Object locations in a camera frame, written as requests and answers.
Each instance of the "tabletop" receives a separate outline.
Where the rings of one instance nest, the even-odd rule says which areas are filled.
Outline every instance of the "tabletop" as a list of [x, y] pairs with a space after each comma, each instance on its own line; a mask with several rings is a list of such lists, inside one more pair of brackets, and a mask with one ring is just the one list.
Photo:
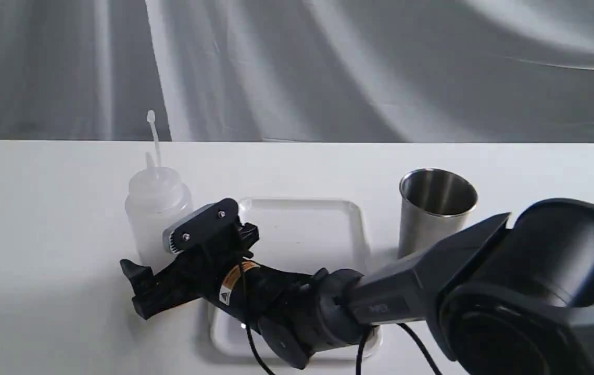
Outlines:
[[[549, 197], [594, 203], [594, 144], [164, 143], [195, 206], [223, 197], [332, 197], [361, 207], [371, 254], [396, 246], [398, 183], [424, 167], [454, 171], [479, 194], [466, 224], [519, 214]], [[148, 142], [0, 141], [0, 374], [262, 373], [211, 345], [196, 301], [142, 322], [121, 258], [137, 260], [123, 210]], [[463, 369], [414, 323], [445, 375]], [[400, 329], [384, 332], [368, 373], [430, 373]], [[354, 373], [333, 362], [304, 372]]]

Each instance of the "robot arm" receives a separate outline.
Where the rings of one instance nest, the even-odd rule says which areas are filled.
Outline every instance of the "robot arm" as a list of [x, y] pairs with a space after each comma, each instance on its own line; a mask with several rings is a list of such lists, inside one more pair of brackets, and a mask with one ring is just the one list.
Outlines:
[[295, 368], [318, 351], [359, 344], [368, 326], [425, 320], [447, 358], [472, 375], [594, 374], [592, 204], [542, 201], [511, 230], [509, 214], [492, 216], [368, 276], [256, 263], [257, 227], [237, 214], [224, 199], [169, 229], [178, 256], [158, 275], [121, 261], [137, 313], [203, 297], [249, 322]]

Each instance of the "metal cup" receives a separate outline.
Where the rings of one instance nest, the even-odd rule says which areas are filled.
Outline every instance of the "metal cup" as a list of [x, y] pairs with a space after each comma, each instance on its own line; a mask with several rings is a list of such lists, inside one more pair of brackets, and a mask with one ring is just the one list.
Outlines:
[[403, 197], [399, 258], [428, 249], [463, 228], [477, 204], [477, 192], [459, 175], [442, 169], [418, 169], [399, 183]]

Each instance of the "translucent bottle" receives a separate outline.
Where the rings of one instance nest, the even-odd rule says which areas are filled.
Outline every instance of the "translucent bottle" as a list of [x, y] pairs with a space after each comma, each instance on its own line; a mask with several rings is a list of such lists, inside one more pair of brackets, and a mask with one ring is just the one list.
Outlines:
[[144, 266], [154, 273], [170, 264], [175, 255], [163, 245], [163, 231], [193, 211], [192, 197], [177, 171], [161, 166], [160, 148], [156, 133], [155, 114], [149, 111], [156, 145], [158, 165], [146, 153], [146, 169], [139, 171], [128, 183], [125, 213], [132, 227], [137, 252]]

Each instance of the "white tray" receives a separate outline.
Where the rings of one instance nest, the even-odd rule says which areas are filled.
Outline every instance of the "white tray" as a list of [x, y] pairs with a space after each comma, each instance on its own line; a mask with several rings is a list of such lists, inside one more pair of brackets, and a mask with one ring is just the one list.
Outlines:
[[[366, 273], [369, 248], [364, 237], [361, 211], [356, 204], [339, 199], [248, 198], [239, 202], [242, 222], [259, 228], [260, 240], [251, 251], [262, 264], [290, 272], [315, 273], [352, 268]], [[264, 339], [253, 332], [263, 358], [276, 358]], [[214, 346], [233, 357], [252, 357], [242, 325], [219, 309], [211, 320]], [[382, 344], [381, 329], [364, 349], [372, 356]], [[316, 353], [311, 360], [354, 360], [357, 347]]]

